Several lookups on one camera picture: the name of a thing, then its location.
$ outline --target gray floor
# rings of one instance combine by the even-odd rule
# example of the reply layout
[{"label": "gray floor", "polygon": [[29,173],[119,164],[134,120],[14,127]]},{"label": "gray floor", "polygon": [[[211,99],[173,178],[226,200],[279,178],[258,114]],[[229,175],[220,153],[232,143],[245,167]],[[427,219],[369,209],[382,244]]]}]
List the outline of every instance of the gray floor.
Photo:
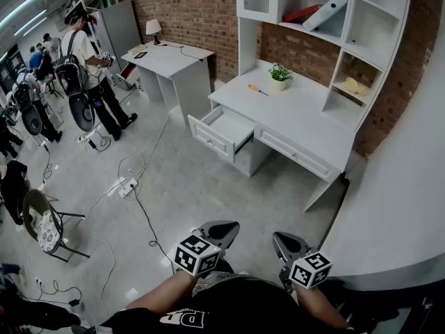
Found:
[{"label": "gray floor", "polygon": [[[128,92],[117,89],[120,100]],[[49,144],[53,174],[44,192],[57,197],[56,209],[88,214],[97,199],[120,177],[131,177],[148,159],[167,117],[163,104],[149,104],[132,93],[122,103],[127,113],[137,111],[139,119],[122,133],[118,142],[99,153],[86,144],[74,141],[80,134],[65,104],[61,114],[64,123],[62,141]],[[103,127],[99,130],[106,134]],[[99,142],[98,135],[92,138]],[[29,139],[20,152],[19,161],[29,167],[33,187],[42,184],[48,154]],[[335,183],[307,212],[302,207],[317,183],[317,177],[278,153],[266,160],[257,173],[248,178],[219,160],[205,146],[171,120],[154,151],[140,181],[139,199],[152,221],[159,242],[168,252],[193,227],[217,219],[236,220],[241,224],[239,236],[226,259],[235,271],[278,282],[280,261],[271,245],[274,231],[283,230],[304,237],[317,246],[334,216],[343,185]],[[170,265],[158,248],[149,247],[154,236],[136,201],[119,197],[118,189],[103,197],[93,207],[88,221],[65,219],[64,237],[68,245],[91,255],[84,259],[73,255],[69,263],[45,255],[25,232],[17,232],[15,224],[1,209],[4,220],[0,227],[0,261],[23,264],[28,283],[24,292],[33,298],[40,294],[34,278],[44,280],[44,288],[52,290],[53,280],[60,288],[78,286],[83,292],[80,312],[90,323],[107,318],[101,302],[102,287],[114,260],[107,243],[113,248],[115,268],[104,288],[103,300],[111,315],[128,302],[150,291],[170,274]],[[57,294],[55,301],[75,298],[75,291]]]}]

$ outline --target black shoe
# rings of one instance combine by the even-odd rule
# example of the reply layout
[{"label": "black shoe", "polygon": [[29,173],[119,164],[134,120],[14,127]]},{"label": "black shoe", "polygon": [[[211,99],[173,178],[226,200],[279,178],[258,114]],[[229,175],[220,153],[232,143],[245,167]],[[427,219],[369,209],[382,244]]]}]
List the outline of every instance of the black shoe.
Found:
[{"label": "black shoe", "polygon": [[62,131],[59,131],[57,133],[57,136],[54,138],[54,140],[56,140],[57,143],[59,143],[60,139],[62,138]]},{"label": "black shoe", "polygon": [[125,125],[121,125],[121,129],[126,129],[133,121],[135,121],[138,118],[138,114],[137,113],[132,113],[129,118],[128,121]]},{"label": "black shoe", "polygon": [[121,129],[119,129],[117,132],[113,133],[114,141],[119,141],[121,133],[122,133]]}]

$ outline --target desk drawer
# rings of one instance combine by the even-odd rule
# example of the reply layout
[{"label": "desk drawer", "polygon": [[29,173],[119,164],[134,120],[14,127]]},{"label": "desk drawer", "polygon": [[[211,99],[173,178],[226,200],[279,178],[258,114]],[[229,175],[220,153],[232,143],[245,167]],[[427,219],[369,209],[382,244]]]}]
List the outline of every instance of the desk drawer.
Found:
[{"label": "desk drawer", "polygon": [[137,78],[139,78],[139,71],[136,68],[136,65],[133,63],[128,63],[125,68],[121,71],[120,74],[116,73],[116,75],[125,80],[128,84],[135,84]]},{"label": "desk drawer", "polygon": [[258,124],[255,125],[255,138],[272,147],[274,150],[277,150],[284,156],[292,159],[297,164],[300,164],[324,180],[329,178],[332,174],[332,169],[329,169],[319,161],[316,161],[313,157],[303,152],[300,148],[287,141],[283,136],[266,129],[264,126]]},{"label": "desk drawer", "polygon": [[221,105],[201,120],[189,115],[188,121],[193,137],[231,164],[254,132],[252,121]]}]

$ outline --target fluorescent light tube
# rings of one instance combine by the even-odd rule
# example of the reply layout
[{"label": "fluorescent light tube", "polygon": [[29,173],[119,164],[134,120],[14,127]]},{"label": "fluorescent light tube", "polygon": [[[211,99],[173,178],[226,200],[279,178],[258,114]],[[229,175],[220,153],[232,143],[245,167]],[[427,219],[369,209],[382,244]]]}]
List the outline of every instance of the fluorescent light tube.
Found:
[{"label": "fluorescent light tube", "polygon": [[27,32],[23,34],[23,36],[26,36],[28,33],[30,33],[33,29],[35,29],[37,26],[39,26],[42,22],[44,22],[48,17],[44,18],[42,21],[38,22],[34,26],[32,26]]},{"label": "fluorescent light tube", "polygon": [[37,16],[33,17],[32,19],[30,19],[16,33],[14,33],[14,36],[19,35],[21,32],[23,32],[23,30],[26,30],[28,27],[30,27],[30,25],[32,25],[36,20],[39,19],[39,17],[41,17],[45,13],[46,13],[46,10],[43,10],[39,15],[37,15]]},{"label": "fluorescent light tube", "polygon": [[14,9],[14,11],[12,11],[8,16],[0,21],[0,29],[2,29],[14,16],[16,16],[17,13],[22,11],[25,7],[27,7],[34,1],[35,0],[26,0],[25,2],[21,3],[16,9]]}]

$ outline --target potted plant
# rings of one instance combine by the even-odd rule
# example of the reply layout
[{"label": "potted plant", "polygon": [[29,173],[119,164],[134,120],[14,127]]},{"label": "potted plant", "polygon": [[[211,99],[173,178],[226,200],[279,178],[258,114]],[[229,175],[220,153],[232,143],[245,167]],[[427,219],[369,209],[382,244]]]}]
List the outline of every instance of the potted plant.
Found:
[{"label": "potted plant", "polygon": [[287,87],[287,81],[292,79],[292,71],[287,70],[282,65],[275,63],[271,69],[269,69],[272,77],[270,81],[270,87],[276,92],[280,92]]}]

